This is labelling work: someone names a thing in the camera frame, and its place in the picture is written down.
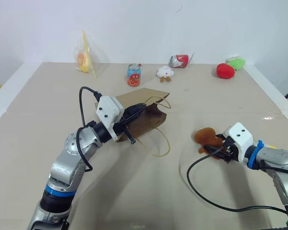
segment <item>white wall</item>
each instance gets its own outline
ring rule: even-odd
[[[0,1],[0,48],[15,62],[73,62],[82,30],[101,62],[167,63],[194,51],[193,63],[220,63],[241,54],[288,91],[288,0]]]

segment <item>table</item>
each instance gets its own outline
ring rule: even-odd
[[[127,64],[103,64],[100,76],[79,72],[72,63],[43,63],[0,118],[0,229],[25,229],[42,197],[49,170],[65,138],[81,126],[78,90],[86,85],[103,95],[131,92]],[[202,157],[192,133],[218,133],[242,122],[254,140],[288,150],[288,120],[245,70],[231,80],[215,76],[216,65],[175,69],[172,82],[155,77],[161,65],[143,65],[141,85],[170,92],[172,109],[160,129],[169,155],[152,156],[140,144],[109,141],[90,160],[74,199],[70,229],[264,229],[283,227],[287,216],[273,210],[231,213],[198,198],[186,185],[186,170]],[[84,114],[97,119],[95,99],[84,92]],[[166,141],[156,131],[141,137],[154,151]],[[206,197],[227,207],[283,208],[272,179],[236,162],[207,159],[191,179]]]

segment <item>brown plush toy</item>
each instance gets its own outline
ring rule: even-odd
[[[205,145],[211,145],[216,148],[222,147],[223,139],[216,137],[216,132],[213,128],[200,129],[194,134],[193,138],[196,143],[199,143],[202,146],[198,150],[199,153],[205,152],[209,154],[209,152],[204,149]]]

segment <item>soda can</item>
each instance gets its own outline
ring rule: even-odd
[[[186,54],[177,54],[171,56],[169,65],[172,68],[186,68],[189,61],[189,56]]]
[[[127,70],[127,83],[130,86],[137,87],[141,81],[141,64],[132,63]]]

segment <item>red can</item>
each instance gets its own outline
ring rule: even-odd
[[[177,54],[171,56],[171,59],[169,61],[169,65],[172,68],[186,68],[187,64],[189,62],[189,56],[186,54]]]

